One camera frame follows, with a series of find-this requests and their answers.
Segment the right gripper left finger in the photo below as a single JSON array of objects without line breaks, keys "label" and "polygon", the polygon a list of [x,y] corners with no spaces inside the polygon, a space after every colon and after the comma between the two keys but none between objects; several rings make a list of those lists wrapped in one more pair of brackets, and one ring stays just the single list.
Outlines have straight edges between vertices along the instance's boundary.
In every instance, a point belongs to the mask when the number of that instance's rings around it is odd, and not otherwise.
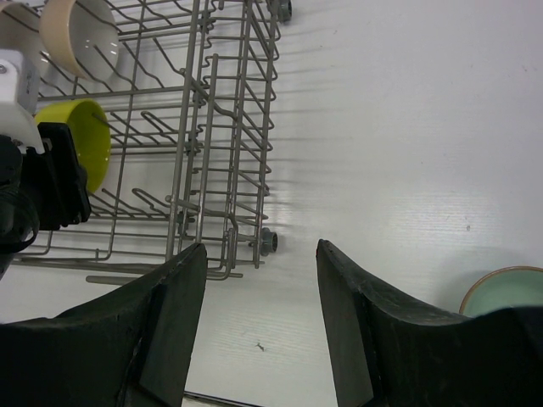
[{"label": "right gripper left finger", "polygon": [[54,318],[2,325],[2,405],[181,405],[206,275],[195,243]]}]

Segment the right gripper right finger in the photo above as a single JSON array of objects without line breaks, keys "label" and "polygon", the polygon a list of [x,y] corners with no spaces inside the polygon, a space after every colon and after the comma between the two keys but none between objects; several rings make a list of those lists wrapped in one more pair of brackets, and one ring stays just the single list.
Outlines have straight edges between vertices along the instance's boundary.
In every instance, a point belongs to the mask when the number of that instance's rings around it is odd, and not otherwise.
[{"label": "right gripper right finger", "polygon": [[327,240],[317,244],[316,266],[338,405],[541,405],[541,307],[449,312]]}]

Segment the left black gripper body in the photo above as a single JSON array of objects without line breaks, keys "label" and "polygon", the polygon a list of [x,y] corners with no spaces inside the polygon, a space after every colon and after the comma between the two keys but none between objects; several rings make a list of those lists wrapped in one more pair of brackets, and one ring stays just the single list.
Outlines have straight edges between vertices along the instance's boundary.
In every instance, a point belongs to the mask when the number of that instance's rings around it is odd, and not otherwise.
[{"label": "left black gripper body", "polygon": [[40,231],[86,222],[91,214],[87,172],[79,163],[68,125],[37,126],[45,152],[22,153],[1,136],[1,274]]}]

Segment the yellow-green plastic bowl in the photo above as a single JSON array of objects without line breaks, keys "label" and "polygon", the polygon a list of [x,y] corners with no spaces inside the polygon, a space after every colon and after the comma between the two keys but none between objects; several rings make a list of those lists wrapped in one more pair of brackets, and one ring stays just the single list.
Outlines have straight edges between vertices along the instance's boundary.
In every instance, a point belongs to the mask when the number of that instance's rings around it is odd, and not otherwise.
[{"label": "yellow-green plastic bowl", "polygon": [[87,172],[87,190],[95,193],[107,175],[111,155],[110,128],[102,107],[92,99],[52,103],[37,112],[35,122],[70,128],[78,161]]}]

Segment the celadon green bowl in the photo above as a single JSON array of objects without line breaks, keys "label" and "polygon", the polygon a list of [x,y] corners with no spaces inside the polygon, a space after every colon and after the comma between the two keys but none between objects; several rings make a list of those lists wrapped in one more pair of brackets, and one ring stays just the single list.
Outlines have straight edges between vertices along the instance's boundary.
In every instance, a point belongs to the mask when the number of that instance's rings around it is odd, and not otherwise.
[{"label": "celadon green bowl", "polygon": [[465,294],[459,313],[468,317],[513,307],[542,305],[542,269],[512,266],[481,277]]}]

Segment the white bowl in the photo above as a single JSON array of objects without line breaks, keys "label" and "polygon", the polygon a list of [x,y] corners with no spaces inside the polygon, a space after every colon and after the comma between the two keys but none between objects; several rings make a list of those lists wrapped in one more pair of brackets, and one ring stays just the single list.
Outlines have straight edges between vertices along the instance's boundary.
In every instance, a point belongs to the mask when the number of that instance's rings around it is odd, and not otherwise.
[{"label": "white bowl", "polygon": [[120,52],[119,33],[105,1],[50,0],[41,12],[39,33],[48,57],[89,81],[107,81]]},{"label": "white bowl", "polygon": [[39,23],[37,12],[26,4],[1,1],[1,48],[21,51],[44,78],[50,64]]}]

